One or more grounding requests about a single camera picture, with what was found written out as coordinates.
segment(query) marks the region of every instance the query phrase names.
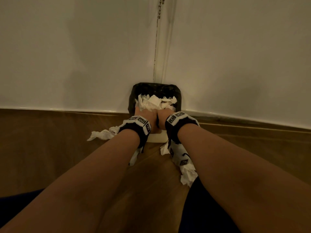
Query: forearm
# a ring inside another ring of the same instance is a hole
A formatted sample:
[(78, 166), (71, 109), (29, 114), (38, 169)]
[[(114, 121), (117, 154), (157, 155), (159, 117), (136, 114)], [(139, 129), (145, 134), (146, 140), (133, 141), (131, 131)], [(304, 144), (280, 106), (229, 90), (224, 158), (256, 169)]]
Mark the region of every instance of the forearm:
[(94, 232), (139, 141), (136, 132), (123, 130), (60, 176), (1, 230)]
[(202, 184), (242, 231), (309, 227), (309, 185), (196, 125), (184, 125), (178, 138)]

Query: person's left hand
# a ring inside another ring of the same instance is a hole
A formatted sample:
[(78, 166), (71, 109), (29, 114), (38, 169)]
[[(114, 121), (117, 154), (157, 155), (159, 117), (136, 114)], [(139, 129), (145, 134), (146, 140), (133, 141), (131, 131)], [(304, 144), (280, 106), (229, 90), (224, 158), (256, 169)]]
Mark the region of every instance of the person's left hand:
[(150, 133), (161, 133), (161, 129), (157, 128), (156, 126), (156, 118), (158, 117), (158, 111), (156, 109), (153, 109), (152, 111), (143, 109), (142, 111), (140, 111), (139, 107), (136, 106), (135, 115), (140, 115), (149, 121), (151, 125)]

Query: black trash bag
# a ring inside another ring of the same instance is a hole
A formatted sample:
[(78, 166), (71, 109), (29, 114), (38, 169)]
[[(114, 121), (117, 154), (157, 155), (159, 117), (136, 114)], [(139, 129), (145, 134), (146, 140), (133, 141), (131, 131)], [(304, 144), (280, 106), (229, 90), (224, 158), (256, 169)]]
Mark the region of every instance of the black trash bag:
[(138, 96), (149, 95), (150, 97), (156, 95), (158, 98), (176, 97), (177, 102), (173, 104), (177, 111), (181, 111), (181, 93), (179, 88), (176, 85), (167, 85), (161, 83), (138, 83), (133, 86), (130, 98), (128, 100), (128, 112), (130, 116), (135, 114), (135, 99), (138, 99)]

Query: wall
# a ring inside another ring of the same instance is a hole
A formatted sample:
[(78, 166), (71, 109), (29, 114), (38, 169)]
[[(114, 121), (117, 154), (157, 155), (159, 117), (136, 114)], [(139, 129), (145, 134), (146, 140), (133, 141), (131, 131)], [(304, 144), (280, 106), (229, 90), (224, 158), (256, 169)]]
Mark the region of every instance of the wall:
[(0, 0), (0, 108), (127, 112), (158, 0)]
[(311, 0), (177, 0), (163, 83), (190, 112), (311, 128)]

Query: brown floor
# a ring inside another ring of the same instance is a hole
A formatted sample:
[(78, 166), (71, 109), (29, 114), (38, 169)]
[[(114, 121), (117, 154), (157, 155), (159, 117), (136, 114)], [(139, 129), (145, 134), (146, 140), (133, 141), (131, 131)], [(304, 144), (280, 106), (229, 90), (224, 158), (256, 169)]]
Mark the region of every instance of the brown floor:
[[(128, 117), (0, 110), (0, 197), (46, 187), (105, 142), (87, 142), (91, 131), (120, 125)], [(202, 122), (208, 123), (201, 125), (204, 129), (311, 184), (311, 131)], [(169, 155), (160, 155), (160, 145), (147, 143), (128, 168), (99, 232), (177, 232), (189, 188), (180, 183)]]

